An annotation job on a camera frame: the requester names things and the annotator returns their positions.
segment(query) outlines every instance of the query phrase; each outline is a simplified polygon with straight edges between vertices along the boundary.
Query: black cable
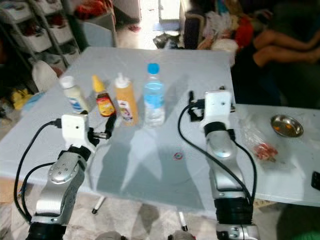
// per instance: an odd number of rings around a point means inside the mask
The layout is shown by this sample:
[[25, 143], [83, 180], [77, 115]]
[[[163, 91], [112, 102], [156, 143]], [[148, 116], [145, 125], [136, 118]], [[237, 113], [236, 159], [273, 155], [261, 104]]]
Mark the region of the black cable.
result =
[[26, 214], [24, 213], [24, 211], [21, 209], [20, 205], [19, 205], [19, 202], [18, 202], [18, 193], [17, 193], [17, 190], [18, 190], [18, 182], [19, 182], [19, 176], [20, 176], [20, 171], [21, 171], [21, 167], [22, 167], [22, 164], [25, 160], [25, 157], [28, 153], [28, 151], [30, 150], [32, 144], [35, 142], [37, 136], [39, 135], [39, 133], [46, 127], [46, 126], [49, 126], [49, 125], [55, 125], [57, 123], [57, 121], [50, 121], [50, 122], [47, 122], [46, 124], [42, 125], [38, 131], [35, 133], [34, 137], [32, 138], [32, 140], [30, 141], [28, 147], [25, 149], [22, 157], [21, 157], [21, 160], [19, 162], [19, 166], [18, 166], [18, 169], [16, 171], [16, 175], [15, 175], [15, 181], [14, 181], [14, 188], [13, 188], [13, 200], [14, 200], [14, 203], [15, 203], [15, 206], [16, 208], [18, 209], [19, 213], [22, 215], [22, 217], [28, 222], [30, 223], [28, 217], [26, 216]]
[[53, 165], [55, 162], [49, 162], [49, 163], [45, 163], [45, 164], [41, 164], [39, 166], [36, 166], [34, 167], [31, 171], [29, 171], [27, 173], [27, 175], [25, 176], [24, 180], [23, 180], [23, 183], [22, 183], [22, 187], [21, 187], [21, 201], [22, 201], [22, 207], [23, 207], [23, 210], [25, 212], [25, 215], [26, 217], [29, 219], [29, 222], [31, 221], [31, 215], [27, 209], [27, 205], [26, 205], [26, 199], [25, 199], [25, 193], [26, 193], [26, 187], [27, 187], [27, 181], [28, 181], [28, 178], [30, 177], [30, 175], [37, 169], [39, 168], [43, 168], [43, 167], [46, 167], [46, 166], [50, 166], [50, 165]]
[[251, 154], [248, 152], [247, 149], [245, 149], [243, 146], [241, 146], [235, 140], [233, 140], [233, 142], [238, 148], [240, 148], [242, 151], [244, 151], [248, 155], [248, 157], [250, 159], [250, 162], [252, 164], [252, 168], [253, 168], [253, 186], [252, 186], [251, 198], [252, 198], [252, 202], [254, 202], [255, 201], [255, 197], [256, 197], [256, 190], [257, 190], [257, 167], [256, 167], [256, 164], [255, 164], [255, 161], [254, 161], [253, 157], [251, 156]]
[[204, 154], [206, 157], [210, 158], [212, 161], [214, 161], [219, 167], [221, 167], [223, 170], [225, 170], [229, 175], [231, 175], [231, 177], [233, 177], [237, 183], [242, 187], [245, 195], [247, 196], [248, 198], [248, 201], [249, 201], [249, 204], [250, 205], [253, 205], [253, 200], [252, 200], [252, 197], [246, 187], [246, 185], [226, 166], [224, 165], [222, 162], [220, 162], [219, 160], [217, 160], [216, 158], [214, 158], [212, 155], [210, 155], [207, 151], [203, 150], [202, 148], [198, 147], [197, 145], [193, 144], [192, 142], [190, 142], [188, 139], [186, 139], [184, 137], [184, 135], [182, 134], [181, 132], [181, 129], [180, 129], [180, 123], [181, 123], [181, 119], [182, 119], [182, 116], [184, 115], [185, 111], [191, 107], [195, 107], [197, 103], [192, 103], [192, 104], [189, 104], [188, 106], [186, 106], [182, 112], [180, 113], [180, 116], [179, 116], [179, 119], [178, 119], [178, 132], [179, 132], [179, 135], [180, 137], [187, 143], [189, 144], [190, 146], [192, 146], [193, 148], [197, 149], [199, 152], [201, 152], [202, 154]]

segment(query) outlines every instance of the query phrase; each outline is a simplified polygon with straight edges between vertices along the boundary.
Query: table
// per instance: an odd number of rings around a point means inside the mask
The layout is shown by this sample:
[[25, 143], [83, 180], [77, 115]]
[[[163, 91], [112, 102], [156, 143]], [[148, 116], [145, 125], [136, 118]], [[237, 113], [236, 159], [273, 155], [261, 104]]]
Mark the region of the table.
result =
[[[194, 90], [195, 97], [203, 98], [204, 92], [216, 90], [224, 85], [233, 91], [228, 56], [223, 52], [191, 50], [138, 50], [120, 48], [89, 47], [64, 74], [74, 76], [84, 94], [94, 105], [91, 76], [97, 74], [106, 81], [111, 98], [114, 98], [114, 79], [118, 72], [132, 78], [135, 98], [138, 102], [140, 125], [121, 126], [114, 130], [107, 143], [97, 148], [94, 161], [88, 170], [89, 182], [81, 191], [92, 189], [103, 195], [142, 200], [153, 204], [178, 206], [182, 210], [194, 210], [208, 216], [215, 215], [209, 181], [209, 168], [205, 157], [183, 142], [177, 131], [177, 121], [181, 110], [188, 104], [188, 92]], [[143, 127], [144, 103], [142, 90], [147, 77], [147, 63], [159, 63], [160, 77], [166, 87], [166, 121], [157, 129]], [[237, 111], [267, 113], [288, 111], [294, 116], [297, 109], [237, 105]], [[300, 110], [308, 119], [320, 119], [316, 110]], [[71, 113], [72, 108], [57, 84], [50, 89], [35, 107], [0, 142], [0, 176], [14, 177], [18, 162], [36, 130], [44, 123]], [[99, 115], [95, 107], [89, 113], [89, 125], [98, 131], [104, 129], [106, 118]], [[242, 128], [235, 113], [230, 115], [237, 140], [243, 144]], [[187, 115], [182, 118], [181, 129], [187, 138], [198, 146], [205, 147], [204, 133], [199, 123], [190, 123]], [[57, 159], [64, 149], [60, 129], [47, 127], [35, 141], [22, 166], [21, 178], [27, 172], [46, 162]], [[181, 153], [182, 159], [176, 160], [175, 154]], [[296, 153], [297, 163], [312, 161], [319, 156], [319, 150], [309, 149], [304, 159]], [[245, 181], [251, 189], [252, 167], [246, 155], [239, 151], [237, 161], [245, 173]], [[257, 198], [284, 203], [320, 206], [320, 191], [307, 182], [312, 169], [320, 170], [320, 162], [313, 160], [308, 167], [296, 164], [293, 171], [269, 174], [258, 165]], [[44, 184], [46, 169], [39, 169], [30, 177], [33, 183]]]

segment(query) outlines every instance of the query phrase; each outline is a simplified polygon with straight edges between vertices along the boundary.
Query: person's leg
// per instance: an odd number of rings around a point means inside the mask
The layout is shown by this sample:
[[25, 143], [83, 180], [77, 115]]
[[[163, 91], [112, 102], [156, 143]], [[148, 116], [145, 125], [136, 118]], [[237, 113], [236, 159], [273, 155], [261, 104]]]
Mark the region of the person's leg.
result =
[[317, 31], [310, 41], [303, 42], [281, 32], [268, 29], [253, 40], [253, 45], [257, 50], [269, 45], [276, 45], [298, 51], [308, 51], [314, 48], [318, 42], [320, 42], [320, 31]]
[[296, 62], [305, 62], [305, 63], [315, 63], [320, 59], [320, 47], [308, 51], [308, 52], [299, 52], [290, 50], [287, 48], [269, 45], [253, 54], [253, 60], [259, 67], [264, 67], [269, 62], [276, 63], [296, 63]]

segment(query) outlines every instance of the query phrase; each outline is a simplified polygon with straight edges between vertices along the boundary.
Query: floor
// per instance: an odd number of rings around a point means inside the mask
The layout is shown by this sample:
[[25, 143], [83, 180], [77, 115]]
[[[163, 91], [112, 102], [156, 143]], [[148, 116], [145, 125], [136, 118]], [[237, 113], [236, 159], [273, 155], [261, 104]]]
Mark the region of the floor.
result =
[[[140, 31], [133, 32], [127, 24], [117, 26], [118, 47], [156, 49], [152, 39], [162, 32], [152, 31], [158, 21], [158, 1], [140, 0], [142, 21]], [[14, 126], [19, 113], [12, 113], [11, 126], [0, 129], [0, 139]], [[41, 186], [28, 187], [27, 206], [33, 213]], [[96, 215], [91, 213], [99, 196], [79, 193], [64, 240], [94, 240], [108, 231], [118, 231], [131, 240], [166, 240], [180, 229], [175, 207], [153, 206], [137, 201], [108, 197]], [[197, 240], [216, 240], [214, 219], [185, 213], [189, 231]], [[292, 240], [293, 236], [320, 231], [320, 208], [275, 203], [257, 207], [253, 221], [262, 240]], [[13, 203], [0, 204], [0, 240], [24, 240], [29, 225], [24, 222]]]

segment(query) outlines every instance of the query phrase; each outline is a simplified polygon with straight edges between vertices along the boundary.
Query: person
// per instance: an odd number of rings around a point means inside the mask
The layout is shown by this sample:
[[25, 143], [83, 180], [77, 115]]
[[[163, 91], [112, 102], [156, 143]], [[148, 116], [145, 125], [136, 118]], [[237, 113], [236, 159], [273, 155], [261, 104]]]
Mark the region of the person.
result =
[[235, 58], [235, 65], [231, 68], [235, 101], [239, 104], [281, 105], [275, 83], [269, 82], [268, 86], [262, 87], [259, 80], [270, 74], [271, 63], [315, 64], [320, 60], [318, 43], [320, 30], [307, 42], [272, 29], [263, 31]]

